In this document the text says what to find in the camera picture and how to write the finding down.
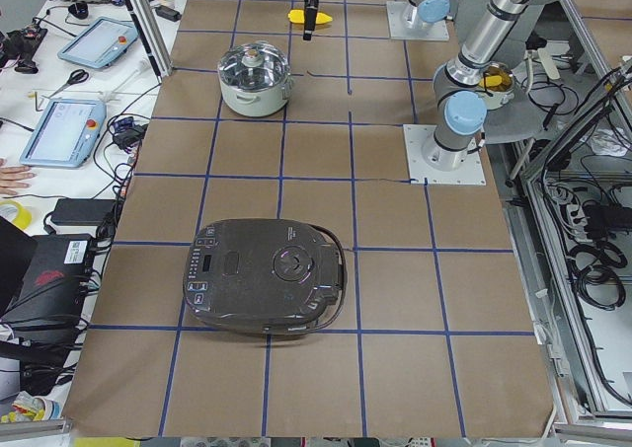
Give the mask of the person's hand on table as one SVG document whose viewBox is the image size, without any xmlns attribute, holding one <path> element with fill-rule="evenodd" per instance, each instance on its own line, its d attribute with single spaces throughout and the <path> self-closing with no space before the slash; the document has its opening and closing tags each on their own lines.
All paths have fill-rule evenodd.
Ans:
<svg viewBox="0 0 632 447">
<path fill-rule="evenodd" d="M 7 160 L 0 160 L 0 193 L 6 196 L 18 195 L 22 189 L 30 186 L 29 180 L 36 174 L 29 166 L 9 166 Z"/>
</svg>

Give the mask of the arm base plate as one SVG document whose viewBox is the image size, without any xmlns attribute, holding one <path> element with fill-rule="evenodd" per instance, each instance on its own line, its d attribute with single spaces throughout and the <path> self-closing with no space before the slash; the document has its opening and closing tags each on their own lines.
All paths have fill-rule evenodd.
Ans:
<svg viewBox="0 0 632 447">
<path fill-rule="evenodd" d="M 435 142 L 435 125 L 405 124 L 404 143 L 409 181 L 416 185 L 484 186 L 485 174 L 474 136 L 461 151 L 446 151 Z"/>
<path fill-rule="evenodd" d="M 390 37 L 400 40 L 448 41 L 445 18 L 449 0 L 424 0 L 418 6 L 409 2 L 386 3 Z"/>
</svg>

